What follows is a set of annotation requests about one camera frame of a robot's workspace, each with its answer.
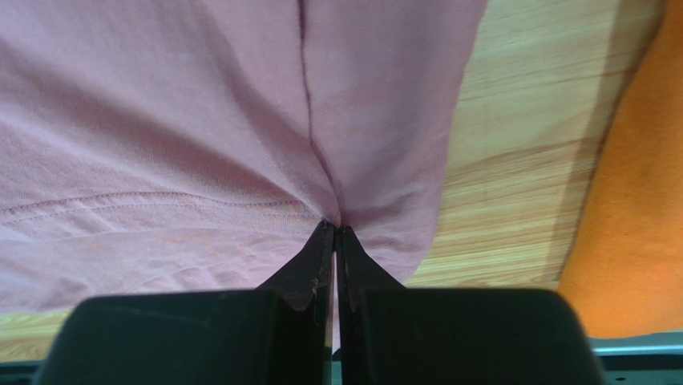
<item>wood grain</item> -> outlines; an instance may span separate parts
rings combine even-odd
[[[489,0],[455,113],[434,248],[409,286],[553,288],[656,0]],[[0,361],[41,359],[68,312],[0,316]]]

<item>stitching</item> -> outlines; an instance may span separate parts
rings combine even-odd
[[[214,206],[207,206],[207,205],[166,205],[163,203],[146,203],[146,204],[139,204],[139,205],[116,205],[116,206],[107,206],[107,207],[97,207],[94,209],[76,209],[76,210],[69,210],[69,211],[62,211],[61,213],[52,213],[52,214],[46,214],[46,215],[38,215],[35,217],[28,217],[28,218],[22,218],[22,219],[17,219],[14,221],[8,221],[8,222],[3,222],[0,223],[0,225],[11,225],[13,223],[19,223],[22,221],[30,221],[33,219],[39,219],[39,218],[47,218],[47,217],[55,217],[58,215],[62,214],[68,214],[68,213],[77,213],[79,211],[96,211],[96,210],[106,210],[106,209],[123,209],[123,208],[130,208],[130,207],[143,207],[143,206],[171,206],[171,207],[201,207],[201,208],[210,208],[210,209],[215,209]],[[266,215],[269,217],[317,217],[316,215],[313,214],[275,214],[275,213],[259,213],[258,215]]]
[[[33,203],[31,205],[23,205],[23,206],[16,206],[12,207],[10,209],[4,209],[0,211],[0,214],[5,214],[5,213],[13,213],[17,211],[23,211],[23,210],[28,210],[28,209],[37,209],[41,208],[47,205],[60,205],[64,203],[69,203],[69,202],[74,202],[74,201],[86,201],[86,200],[94,200],[94,199],[101,199],[101,198],[116,198],[116,197],[190,197],[190,198],[200,198],[203,201],[209,201],[209,202],[214,202],[218,203],[221,205],[226,205],[226,206],[236,206],[236,207],[249,207],[249,206],[276,206],[276,205],[291,205],[291,204],[300,204],[299,201],[278,201],[278,202],[265,202],[265,203],[229,203],[229,202],[223,202],[223,201],[218,201],[215,199],[211,198],[205,198],[201,197],[198,195],[193,195],[193,194],[187,194],[185,192],[118,192],[118,193],[112,193],[112,194],[100,194],[100,195],[93,195],[91,197],[79,197],[79,198],[67,198],[67,199],[60,199],[58,201],[44,201],[44,202],[39,202],[39,203]]]

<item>pink t-shirt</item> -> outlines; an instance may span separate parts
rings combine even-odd
[[[0,311],[254,287],[321,219],[427,254],[484,0],[0,12]]]

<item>black plastic part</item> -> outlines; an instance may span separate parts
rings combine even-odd
[[[576,316],[550,291],[373,289],[362,312],[373,385],[603,384]]]
[[[366,332],[360,309],[363,290],[385,287],[405,293],[405,288],[365,252],[350,227],[337,231],[337,299],[341,339],[341,376],[345,385],[370,383]]]
[[[332,247],[333,227],[319,225],[259,290],[89,299],[36,383],[329,383]]]

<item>orange surface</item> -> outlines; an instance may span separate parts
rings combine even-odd
[[[588,333],[683,326],[683,2],[622,99],[560,282]]]

